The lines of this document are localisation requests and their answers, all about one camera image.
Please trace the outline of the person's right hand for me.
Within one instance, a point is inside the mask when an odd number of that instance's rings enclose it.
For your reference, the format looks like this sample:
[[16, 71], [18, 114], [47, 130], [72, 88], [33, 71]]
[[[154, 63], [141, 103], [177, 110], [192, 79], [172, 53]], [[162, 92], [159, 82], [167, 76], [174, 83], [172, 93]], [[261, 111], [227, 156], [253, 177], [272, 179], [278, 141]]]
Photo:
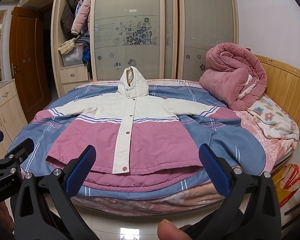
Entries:
[[157, 236], [160, 240], [191, 240], [188, 234], [166, 219], [158, 224]]

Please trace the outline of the person's left hand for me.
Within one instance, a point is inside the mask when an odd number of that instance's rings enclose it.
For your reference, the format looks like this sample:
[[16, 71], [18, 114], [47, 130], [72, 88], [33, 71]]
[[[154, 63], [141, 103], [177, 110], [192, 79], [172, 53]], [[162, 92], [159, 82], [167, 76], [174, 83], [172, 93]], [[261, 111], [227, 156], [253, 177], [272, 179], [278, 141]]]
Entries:
[[13, 237], [14, 221], [9, 213], [5, 201], [0, 202], [0, 222], [8, 235]]

